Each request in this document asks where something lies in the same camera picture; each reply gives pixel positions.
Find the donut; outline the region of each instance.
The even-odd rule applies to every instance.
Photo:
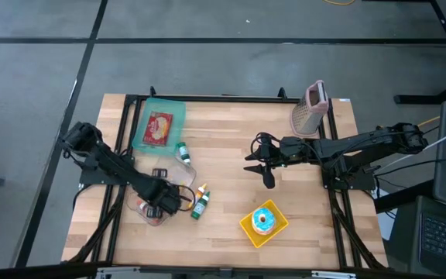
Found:
[[[275,229],[275,215],[267,208],[258,208],[252,213],[252,228],[260,235],[268,235]]]

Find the concrete floor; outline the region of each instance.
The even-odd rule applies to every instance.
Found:
[[[99,4],[0,0],[0,36],[88,37]],[[446,15],[446,1],[439,4]],[[444,31],[425,3],[110,0],[99,36],[441,38]],[[83,53],[81,44],[0,45],[0,176],[6,178],[0,187],[0,268],[12,262]],[[446,48],[96,45],[72,123],[95,122],[104,93],[147,93],[152,85],[159,94],[272,96],[283,86],[289,96],[300,96],[317,79],[325,80],[331,97],[352,100],[359,132],[419,123],[438,115],[439,107],[395,105],[392,97],[445,89]],[[410,162],[433,158],[429,151]],[[431,177],[433,167],[410,173],[409,180],[403,172],[388,178],[408,186]],[[60,261],[78,178],[70,161],[59,163],[29,265]]]

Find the yellow plate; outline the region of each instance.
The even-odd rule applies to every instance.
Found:
[[[250,212],[246,217],[240,220],[240,226],[244,229],[245,234],[251,239],[255,248],[260,248],[264,243],[267,243],[268,240],[272,239],[282,229],[285,229],[285,227],[288,226],[288,221],[285,219],[285,216],[283,216],[282,212],[276,207],[272,200],[267,200],[259,206],[259,208],[267,208],[275,215],[276,227],[269,235],[263,236],[254,231],[252,227],[252,213],[254,212]]]

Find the wooden table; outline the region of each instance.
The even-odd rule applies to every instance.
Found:
[[[106,94],[102,102],[97,127],[109,146],[115,144],[124,99],[124,95]],[[350,101],[332,102],[338,137],[355,135],[357,128]],[[276,187],[272,190],[262,184],[261,176],[242,169],[257,164],[244,161],[244,156],[250,154],[249,145],[258,132],[268,132],[277,138],[293,135],[289,116],[294,106],[187,102],[182,138],[197,171],[194,183],[197,186],[207,183],[211,191],[208,208],[198,221],[188,212],[178,212],[161,226],[153,227],[124,203],[113,263],[338,269],[328,193],[323,189],[320,168],[309,164],[278,168],[273,171]],[[126,131],[130,130],[132,114]],[[150,174],[156,157],[139,151],[134,156],[137,169]],[[94,185],[78,198],[63,260],[74,256],[94,232],[104,193],[104,185]],[[387,265],[372,199],[361,191],[349,194],[357,233],[377,260]],[[238,222],[270,198],[290,224],[256,249]],[[348,236],[345,232],[343,236],[348,263],[352,265]],[[109,231],[103,239],[100,260],[105,258],[108,239]]]

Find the teal tray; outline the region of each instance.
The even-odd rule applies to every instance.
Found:
[[[180,142],[180,136],[185,123],[185,103],[158,98],[148,98],[144,102],[143,107],[142,118],[137,126],[136,136],[133,139],[132,147],[146,153],[175,156],[177,154],[177,144]],[[165,146],[152,146],[142,142],[151,112],[165,112],[173,115],[170,131],[168,133],[168,140]]]

